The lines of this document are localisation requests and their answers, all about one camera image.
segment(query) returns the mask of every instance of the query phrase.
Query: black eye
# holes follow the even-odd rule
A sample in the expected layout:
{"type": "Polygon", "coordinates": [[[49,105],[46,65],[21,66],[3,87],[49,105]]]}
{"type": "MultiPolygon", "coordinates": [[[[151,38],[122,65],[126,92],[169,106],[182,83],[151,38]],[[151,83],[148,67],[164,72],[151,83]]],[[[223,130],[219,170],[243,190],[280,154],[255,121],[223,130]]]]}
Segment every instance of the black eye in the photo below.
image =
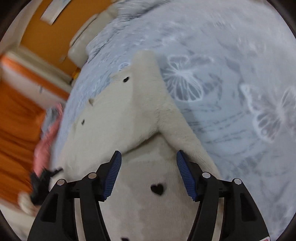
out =
{"type": "Polygon", "coordinates": [[[125,82],[127,82],[129,80],[129,77],[126,77],[124,80],[123,80],[123,82],[125,83],[125,82]]]}
{"type": "Polygon", "coordinates": [[[150,187],[151,191],[154,192],[155,194],[161,196],[164,192],[164,187],[161,183],[156,184],[152,184],[150,187]]]}

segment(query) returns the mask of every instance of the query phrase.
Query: metal screw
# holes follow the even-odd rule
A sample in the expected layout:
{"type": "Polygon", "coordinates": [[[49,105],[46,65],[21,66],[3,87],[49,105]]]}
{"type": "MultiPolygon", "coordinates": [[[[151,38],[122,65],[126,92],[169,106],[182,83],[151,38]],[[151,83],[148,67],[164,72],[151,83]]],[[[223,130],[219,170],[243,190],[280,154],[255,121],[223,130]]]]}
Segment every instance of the metal screw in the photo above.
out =
{"type": "Polygon", "coordinates": [[[96,178],[96,173],[95,172],[92,172],[89,174],[89,179],[94,179],[96,178]]]}
{"type": "Polygon", "coordinates": [[[208,173],[208,172],[203,172],[203,173],[202,173],[202,176],[203,176],[204,178],[210,178],[210,177],[211,177],[211,174],[208,173]]]}
{"type": "Polygon", "coordinates": [[[234,180],[234,183],[237,184],[237,185],[240,185],[242,183],[242,181],[240,179],[236,178],[234,180]]]}
{"type": "Polygon", "coordinates": [[[64,185],[64,183],[65,183],[65,180],[64,180],[64,179],[60,179],[60,180],[57,181],[57,184],[58,184],[59,186],[64,185]]]}

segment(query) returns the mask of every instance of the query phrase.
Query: black object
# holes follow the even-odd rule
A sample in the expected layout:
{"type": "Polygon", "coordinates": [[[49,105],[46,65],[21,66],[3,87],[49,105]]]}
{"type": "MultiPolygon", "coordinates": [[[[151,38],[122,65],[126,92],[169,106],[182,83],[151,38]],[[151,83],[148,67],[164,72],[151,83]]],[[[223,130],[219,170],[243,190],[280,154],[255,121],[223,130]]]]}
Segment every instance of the black object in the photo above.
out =
{"type": "MultiPolygon", "coordinates": [[[[110,241],[99,201],[111,195],[120,165],[121,154],[116,151],[96,173],[80,181],[57,181],[33,223],[28,241],[77,241],[74,198],[80,198],[86,240],[110,241]]],[[[219,197],[224,197],[225,202],[221,241],[269,241],[263,218],[240,179],[217,180],[202,172],[198,164],[189,162],[183,151],[177,153],[177,165],[188,195],[200,202],[188,241],[212,240],[219,197]]]]}
{"type": "Polygon", "coordinates": [[[1,0],[0,1],[0,41],[10,24],[30,0],[1,0]]]}
{"type": "Polygon", "coordinates": [[[1,237],[1,241],[21,241],[20,238],[15,234],[15,232],[7,223],[1,210],[0,210],[0,237],[1,237]]]}
{"type": "Polygon", "coordinates": [[[62,170],[63,169],[60,168],[51,172],[47,169],[43,169],[40,177],[37,177],[35,172],[30,175],[33,189],[32,193],[30,194],[30,198],[34,205],[42,205],[47,195],[49,194],[48,188],[50,178],[52,178],[62,170]]]}
{"type": "Polygon", "coordinates": [[[187,241],[212,240],[221,197],[224,198],[224,213],[220,241],[270,241],[265,222],[240,179],[218,180],[202,172],[181,150],[177,153],[177,165],[188,195],[200,202],[187,241]]]}
{"type": "Polygon", "coordinates": [[[285,231],[279,236],[276,241],[295,241],[296,240],[296,214],[294,214],[291,222],[286,227],[285,231]]]}
{"type": "Polygon", "coordinates": [[[152,192],[156,193],[159,196],[161,196],[164,192],[164,187],[161,183],[159,183],[157,185],[155,185],[155,184],[151,185],[150,189],[152,192]]]}
{"type": "Polygon", "coordinates": [[[74,198],[80,198],[86,240],[110,240],[99,201],[104,202],[111,195],[120,166],[121,153],[116,151],[110,162],[82,180],[58,180],[35,218],[28,241],[77,241],[74,198]]]}
{"type": "Polygon", "coordinates": [[[296,1],[295,0],[267,0],[267,1],[278,11],[278,13],[285,20],[286,24],[289,26],[293,35],[296,37],[296,1]]]}

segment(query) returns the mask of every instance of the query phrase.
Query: white butterfly print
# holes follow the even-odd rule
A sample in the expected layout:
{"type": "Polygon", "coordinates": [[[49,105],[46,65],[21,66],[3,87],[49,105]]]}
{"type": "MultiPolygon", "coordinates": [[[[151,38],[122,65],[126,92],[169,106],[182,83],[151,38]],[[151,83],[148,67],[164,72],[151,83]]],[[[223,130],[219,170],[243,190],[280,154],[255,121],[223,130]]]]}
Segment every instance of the white butterfly print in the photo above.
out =
{"type": "Polygon", "coordinates": [[[296,141],[296,89],[289,87],[282,99],[273,100],[259,88],[242,84],[241,91],[247,99],[249,110],[255,115],[253,125],[257,134],[272,143],[285,126],[296,141]]]}
{"type": "Polygon", "coordinates": [[[172,98],[179,101],[199,101],[203,98],[203,89],[194,72],[198,65],[207,65],[213,60],[204,55],[168,57],[168,65],[161,69],[163,80],[172,98]]]}

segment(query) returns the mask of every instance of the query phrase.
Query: bedspread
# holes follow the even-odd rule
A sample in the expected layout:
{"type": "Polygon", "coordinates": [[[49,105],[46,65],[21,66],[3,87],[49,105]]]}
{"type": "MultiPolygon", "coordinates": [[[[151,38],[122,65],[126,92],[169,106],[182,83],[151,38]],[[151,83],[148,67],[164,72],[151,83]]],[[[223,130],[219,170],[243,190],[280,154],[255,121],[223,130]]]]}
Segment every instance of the bedspread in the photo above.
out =
{"type": "Polygon", "coordinates": [[[275,240],[296,211],[296,40],[262,2],[176,0],[136,17],[119,14],[87,47],[53,166],[85,103],[140,49],[157,54],[186,121],[222,177],[244,181],[275,240]]]}

